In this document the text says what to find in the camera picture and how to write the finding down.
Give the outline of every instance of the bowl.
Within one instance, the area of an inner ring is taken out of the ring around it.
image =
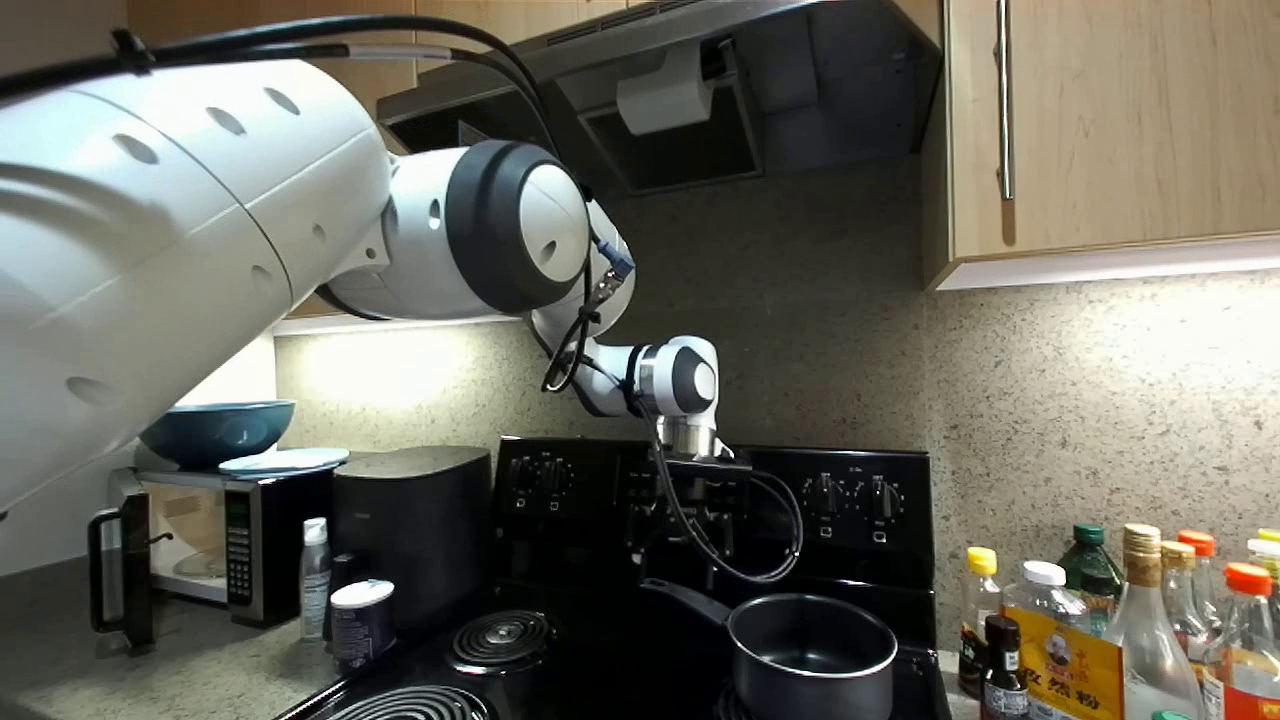
[[[291,421],[291,404],[186,404],[144,427],[144,443],[179,470],[218,470],[231,458],[257,458],[272,447]]]

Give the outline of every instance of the saucepan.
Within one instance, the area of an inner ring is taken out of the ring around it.
[[[857,605],[817,592],[778,592],[726,610],[668,581],[644,587],[728,627],[733,691],[761,720],[889,720],[891,627]]]

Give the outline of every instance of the microwave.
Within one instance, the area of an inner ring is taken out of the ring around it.
[[[228,605],[239,626],[300,613],[305,519],[330,516],[333,472],[132,472],[149,495],[152,584]]]

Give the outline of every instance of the stove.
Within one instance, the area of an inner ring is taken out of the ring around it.
[[[644,577],[722,605],[766,592],[862,605],[900,636],[891,720],[948,716],[934,658],[928,458],[740,447],[740,462],[789,485],[805,508],[805,558],[772,587],[707,571],[658,492],[647,443],[505,441],[494,584],[286,716],[752,720],[733,695],[728,632],[641,587]],[[671,479],[737,569],[766,571],[786,558],[794,528],[772,492],[697,464],[676,464]]]

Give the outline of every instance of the countertop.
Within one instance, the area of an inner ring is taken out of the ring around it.
[[[128,658],[123,636],[87,627],[87,566],[0,581],[5,720],[175,720],[278,716],[338,675],[300,626],[250,627],[225,610],[163,602],[158,649]]]

